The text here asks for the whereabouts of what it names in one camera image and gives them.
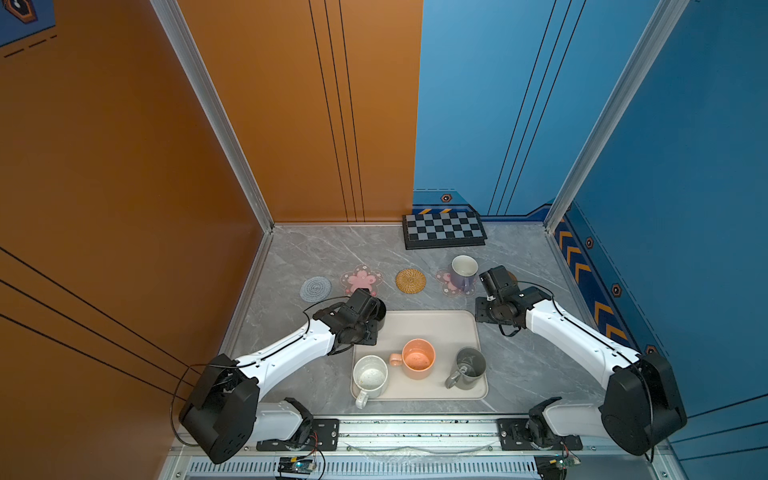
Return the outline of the pink flower coaster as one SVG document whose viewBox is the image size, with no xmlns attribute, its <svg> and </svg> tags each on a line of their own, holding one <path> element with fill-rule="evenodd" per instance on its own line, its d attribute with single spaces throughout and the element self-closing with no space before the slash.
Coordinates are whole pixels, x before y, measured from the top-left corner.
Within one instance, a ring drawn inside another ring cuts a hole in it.
<svg viewBox="0 0 768 480">
<path fill-rule="evenodd" d="M 367 265 L 359 265 L 341 277 L 341 284 L 346 295 L 351 295 L 359 289 L 365 289 L 371 296 L 377 297 L 377 287 L 382 281 L 383 275 Z"/>
<path fill-rule="evenodd" d="M 472 296 L 475 294 L 475 286 L 472 285 L 468 291 L 464 291 L 458 287 L 456 287 L 451 282 L 451 273 L 449 270 L 439 270 L 435 274 L 435 278 L 440 282 L 441 284 L 441 291 L 444 295 L 449 297 L 460 297 L 460 296 Z"/>
</svg>

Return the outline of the light blue woven coaster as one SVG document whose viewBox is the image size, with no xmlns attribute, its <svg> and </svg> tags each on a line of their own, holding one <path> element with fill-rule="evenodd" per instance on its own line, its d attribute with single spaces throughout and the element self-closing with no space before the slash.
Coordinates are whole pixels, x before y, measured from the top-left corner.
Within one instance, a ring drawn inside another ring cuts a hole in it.
<svg viewBox="0 0 768 480">
<path fill-rule="evenodd" d="M 330 296 L 332 284 L 329 279 L 322 276 L 315 276 L 307 279 L 301 286 L 300 298 L 308 303 L 316 303 L 325 300 Z"/>
</svg>

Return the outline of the lavender mug white inside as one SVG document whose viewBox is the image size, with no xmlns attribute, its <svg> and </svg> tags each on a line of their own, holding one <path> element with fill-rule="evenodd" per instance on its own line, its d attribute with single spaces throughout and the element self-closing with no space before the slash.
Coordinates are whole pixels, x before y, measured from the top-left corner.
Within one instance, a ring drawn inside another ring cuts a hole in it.
<svg viewBox="0 0 768 480">
<path fill-rule="evenodd" d="M 478 273 L 478 262 L 469 255 L 458 255 L 451 261 L 450 283 L 463 293 L 470 293 Z"/>
</svg>

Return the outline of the orange pink mug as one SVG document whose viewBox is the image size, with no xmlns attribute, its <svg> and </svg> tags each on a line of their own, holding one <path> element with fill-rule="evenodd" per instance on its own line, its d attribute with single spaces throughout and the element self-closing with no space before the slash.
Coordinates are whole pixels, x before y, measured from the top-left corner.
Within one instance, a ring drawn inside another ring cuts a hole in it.
<svg viewBox="0 0 768 480">
<path fill-rule="evenodd" d="M 408 341 L 399 353 L 392 353 L 388 363 L 401 368 L 408 378 L 423 380 L 431 374 L 436 357 L 434 346 L 425 339 L 417 338 Z"/>
</svg>

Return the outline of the woven rattan coaster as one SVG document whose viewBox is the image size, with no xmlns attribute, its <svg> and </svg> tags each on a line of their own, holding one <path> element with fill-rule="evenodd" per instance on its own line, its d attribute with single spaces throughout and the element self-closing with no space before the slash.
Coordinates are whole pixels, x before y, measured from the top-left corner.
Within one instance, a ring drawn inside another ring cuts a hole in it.
<svg viewBox="0 0 768 480">
<path fill-rule="evenodd" d="M 425 274 L 418 269 L 404 269 L 397 273 L 395 284 L 405 294 L 417 294 L 426 287 Z"/>
</svg>

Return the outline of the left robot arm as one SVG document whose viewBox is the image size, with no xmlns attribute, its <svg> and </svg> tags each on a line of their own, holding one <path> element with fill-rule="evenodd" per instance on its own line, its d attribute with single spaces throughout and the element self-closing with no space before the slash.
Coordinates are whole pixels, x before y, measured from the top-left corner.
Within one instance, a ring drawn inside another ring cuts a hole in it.
<svg viewBox="0 0 768 480">
<path fill-rule="evenodd" d="M 202 373 L 171 429 L 186 430 L 184 446 L 202 449 L 222 464 L 250 443 L 280 442 L 302 448 L 313 442 L 313 414 L 297 399 L 265 403 L 279 383 L 316 359 L 344 353 L 356 345 L 374 346 L 383 328 L 384 302 L 363 289 L 339 296 L 309 314 L 298 330 L 256 352 L 232 359 L 222 353 L 200 367 Z"/>
</svg>

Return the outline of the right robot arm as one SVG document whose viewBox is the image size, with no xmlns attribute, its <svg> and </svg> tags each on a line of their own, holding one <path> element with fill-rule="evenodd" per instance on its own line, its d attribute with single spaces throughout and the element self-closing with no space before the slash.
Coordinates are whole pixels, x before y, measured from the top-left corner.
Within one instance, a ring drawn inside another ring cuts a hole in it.
<svg viewBox="0 0 768 480">
<path fill-rule="evenodd" d="M 608 438 L 623 451 L 642 456 L 688 423 L 673 368 L 657 352 L 642 354 L 572 318 L 553 297 L 535 287 L 506 301 L 475 299 L 475 319 L 508 337 L 524 330 L 538 335 L 585 369 L 604 389 L 594 404 L 564 404 L 559 396 L 532 407 L 523 429 L 534 447 L 553 448 L 568 437 Z"/>
</svg>

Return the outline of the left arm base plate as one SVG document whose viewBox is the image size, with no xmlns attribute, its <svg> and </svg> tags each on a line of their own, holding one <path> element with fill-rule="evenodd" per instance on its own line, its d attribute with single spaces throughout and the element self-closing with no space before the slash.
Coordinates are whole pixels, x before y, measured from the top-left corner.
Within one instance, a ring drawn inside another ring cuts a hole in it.
<svg viewBox="0 0 768 480">
<path fill-rule="evenodd" d="M 340 421 L 333 418 L 315 418 L 304 421 L 288 440 L 265 440 L 256 444 L 260 452 L 310 452 L 318 448 L 323 453 L 337 450 Z"/>
</svg>

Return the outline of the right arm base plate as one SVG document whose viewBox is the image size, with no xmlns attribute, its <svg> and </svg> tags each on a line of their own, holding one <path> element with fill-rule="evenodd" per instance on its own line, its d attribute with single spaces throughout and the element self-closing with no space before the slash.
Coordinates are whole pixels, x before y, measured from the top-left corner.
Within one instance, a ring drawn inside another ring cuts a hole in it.
<svg viewBox="0 0 768 480">
<path fill-rule="evenodd" d="M 503 451 L 580 451 L 583 449 L 579 436 L 555 435 L 549 427 L 530 418 L 500 418 L 496 420 L 496 427 Z"/>
</svg>

